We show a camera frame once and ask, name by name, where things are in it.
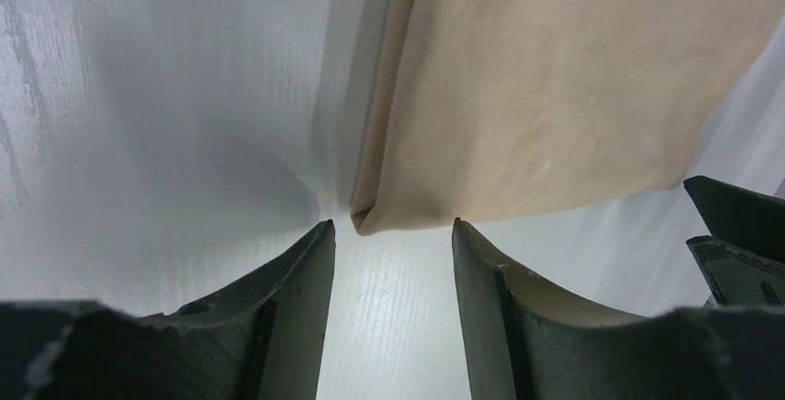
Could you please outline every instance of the beige cloth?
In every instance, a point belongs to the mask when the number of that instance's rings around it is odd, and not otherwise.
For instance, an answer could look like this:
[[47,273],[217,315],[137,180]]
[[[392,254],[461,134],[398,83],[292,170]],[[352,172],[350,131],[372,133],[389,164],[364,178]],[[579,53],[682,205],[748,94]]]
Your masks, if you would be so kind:
[[677,185],[785,0],[391,0],[361,234]]

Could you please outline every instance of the wood grain texture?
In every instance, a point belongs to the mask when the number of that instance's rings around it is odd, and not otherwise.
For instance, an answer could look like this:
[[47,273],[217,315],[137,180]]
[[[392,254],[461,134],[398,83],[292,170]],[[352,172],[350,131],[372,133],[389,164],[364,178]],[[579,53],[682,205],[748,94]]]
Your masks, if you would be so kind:
[[[336,219],[319,398],[466,399],[450,231],[348,219],[386,0],[0,0],[0,297],[171,312]],[[780,32],[694,169],[785,176]],[[479,228],[569,290],[656,313],[708,289],[686,194]]]

